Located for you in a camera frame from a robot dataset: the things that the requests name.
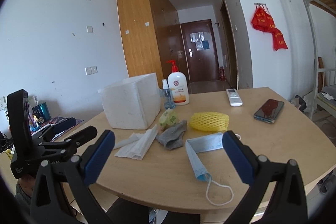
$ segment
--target white remote control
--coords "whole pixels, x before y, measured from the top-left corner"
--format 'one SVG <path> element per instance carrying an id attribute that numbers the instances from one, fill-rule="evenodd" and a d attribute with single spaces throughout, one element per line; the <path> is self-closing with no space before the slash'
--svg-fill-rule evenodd
<path id="1" fill-rule="evenodd" d="M 236 89 L 226 90 L 231 106 L 241 106 L 243 104 Z"/>

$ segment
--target blue spray bottle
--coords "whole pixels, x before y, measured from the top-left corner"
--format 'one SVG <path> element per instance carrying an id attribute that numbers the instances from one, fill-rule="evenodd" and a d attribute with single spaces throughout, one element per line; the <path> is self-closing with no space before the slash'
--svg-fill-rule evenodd
<path id="1" fill-rule="evenodd" d="M 163 79 L 162 80 L 162 85 L 163 85 L 163 96 L 165 98 L 165 102 L 164 102 L 164 107 L 165 109 L 173 109 L 175 108 L 175 103 L 173 100 L 173 94 L 171 92 L 171 89 L 168 86 L 167 80 Z"/>

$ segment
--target black pants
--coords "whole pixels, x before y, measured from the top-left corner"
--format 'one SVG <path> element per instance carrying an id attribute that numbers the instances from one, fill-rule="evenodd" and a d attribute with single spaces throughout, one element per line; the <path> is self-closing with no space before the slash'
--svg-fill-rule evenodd
<path id="1" fill-rule="evenodd" d="M 148 224 L 150 208 L 118 198 L 107 211 L 113 224 Z M 168 212 L 162 224 L 200 224 L 200 215 Z"/>

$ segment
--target metal bed post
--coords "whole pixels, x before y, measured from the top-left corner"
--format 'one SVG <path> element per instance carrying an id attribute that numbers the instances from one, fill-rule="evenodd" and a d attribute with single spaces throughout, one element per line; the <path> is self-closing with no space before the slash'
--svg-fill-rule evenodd
<path id="1" fill-rule="evenodd" d="M 311 16 L 311 12 L 310 12 L 310 9 L 309 9 L 309 3 L 307 3 L 306 0 L 303 0 L 303 3 L 304 3 L 304 6 L 306 8 L 308 19 L 309 19 L 311 35 L 313 37 L 314 55 L 315 55 L 315 59 L 314 59 L 314 75 L 315 75 L 314 99 L 313 99 L 311 112 L 310 112 L 310 115 L 309 115 L 309 118 L 312 119 L 313 114 L 314 114 L 314 109 L 315 109 L 316 96 L 317 96 L 317 93 L 318 93 L 317 87 L 318 87 L 318 79 L 319 79 L 319 70 L 318 70 L 318 57 L 319 56 L 318 56 L 318 50 L 317 50 L 317 45 L 316 45 L 315 28 L 314 28 L 314 23 L 313 23 L 313 19 L 312 19 L 312 16 Z"/>

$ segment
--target hand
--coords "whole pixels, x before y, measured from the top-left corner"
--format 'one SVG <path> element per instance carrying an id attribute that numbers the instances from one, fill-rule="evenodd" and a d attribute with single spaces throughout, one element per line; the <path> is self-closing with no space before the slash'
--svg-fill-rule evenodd
<path id="1" fill-rule="evenodd" d="M 31 175 L 25 174 L 23 177 L 18 179 L 18 182 L 23 192 L 31 197 L 33 195 L 35 179 Z"/>

